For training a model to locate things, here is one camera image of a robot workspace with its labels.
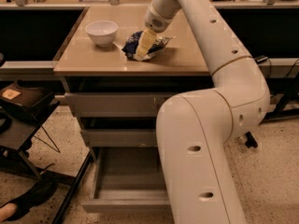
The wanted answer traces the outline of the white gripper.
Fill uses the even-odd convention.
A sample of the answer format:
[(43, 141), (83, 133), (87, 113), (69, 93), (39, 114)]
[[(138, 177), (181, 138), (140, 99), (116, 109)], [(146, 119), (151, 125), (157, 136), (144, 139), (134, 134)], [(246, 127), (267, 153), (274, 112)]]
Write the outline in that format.
[(179, 10), (180, 5), (177, 0), (151, 1), (145, 14), (145, 25), (150, 29), (144, 30), (138, 40), (135, 51), (137, 61), (142, 61), (145, 58), (156, 41), (156, 33), (164, 32)]

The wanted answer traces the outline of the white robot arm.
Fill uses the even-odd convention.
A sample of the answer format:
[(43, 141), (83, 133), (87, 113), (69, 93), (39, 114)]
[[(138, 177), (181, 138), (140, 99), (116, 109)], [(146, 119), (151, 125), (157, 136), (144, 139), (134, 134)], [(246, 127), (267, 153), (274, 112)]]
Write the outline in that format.
[(156, 137), (175, 224), (247, 224), (224, 143), (256, 127), (270, 103), (257, 63), (209, 0), (152, 0), (145, 23), (161, 33), (183, 11), (214, 86), (166, 100)]

